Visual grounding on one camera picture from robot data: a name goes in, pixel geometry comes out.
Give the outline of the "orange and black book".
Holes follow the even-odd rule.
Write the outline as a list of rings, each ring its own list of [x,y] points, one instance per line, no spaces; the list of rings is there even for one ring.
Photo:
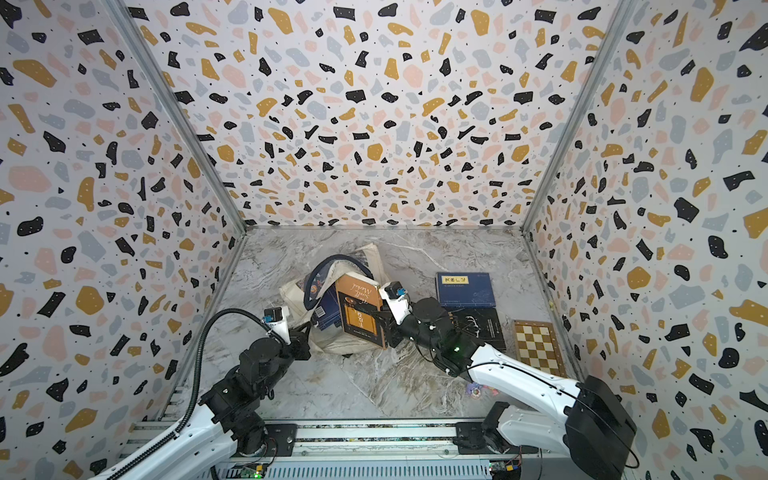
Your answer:
[[[379,283],[362,274],[349,272],[337,279],[334,287],[344,332],[382,347],[376,323],[383,305]]]

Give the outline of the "blue Little Prince book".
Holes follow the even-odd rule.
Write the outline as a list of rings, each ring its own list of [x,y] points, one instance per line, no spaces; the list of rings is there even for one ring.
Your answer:
[[[331,286],[316,305],[311,321],[320,331],[341,326],[340,307],[334,286]]]

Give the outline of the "beige canvas floral tote bag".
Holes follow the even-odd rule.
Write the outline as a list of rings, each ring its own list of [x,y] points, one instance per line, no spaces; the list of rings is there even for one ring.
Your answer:
[[[309,344],[313,351],[350,355],[376,348],[370,341],[344,331],[335,283],[347,273],[363,274],[356,263],[364,265],[374,280],[388,280],[380,252],[374,243],[368,243],[345,254],[345,257],[354,258],[355,261],[323,261],[314,276],[308,274],[289,281],[279,289],[281,299],[290,312],[289,325],[299,327],[305,323],[310,324]]]

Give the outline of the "black marbled spine book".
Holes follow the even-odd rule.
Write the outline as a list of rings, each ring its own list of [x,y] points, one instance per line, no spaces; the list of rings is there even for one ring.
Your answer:
[[[460,308],[450,311],[457,328],[505,352],[506,341],[495,308]]]

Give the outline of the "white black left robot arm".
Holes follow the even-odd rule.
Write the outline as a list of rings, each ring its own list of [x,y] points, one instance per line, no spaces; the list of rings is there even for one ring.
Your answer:
[[[263,337],[241,352],[233,367],[199,400],[191,412],[99,479],[193,479],[236,453],[267,449],[266,424],[257,413],[274,398],[277,383],[295,361],[311,358],[309,331],[290,329],[290,342]]]

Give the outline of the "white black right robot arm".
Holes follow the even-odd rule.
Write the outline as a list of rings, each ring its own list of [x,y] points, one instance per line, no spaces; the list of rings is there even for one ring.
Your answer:
[[[582,381],[545,373],[512,359],[491,344],[454,325],[434,298],[411,303],[407,294],[384,294],[375,314],[391,346],[412,342],[439,370],[490,387],[534,409],[517,411],[501,402],[486,416],[487,447],[502,452],[532,446],[567,454],[592,479],[620,479],[637,427],[620,399],[601,379]]]

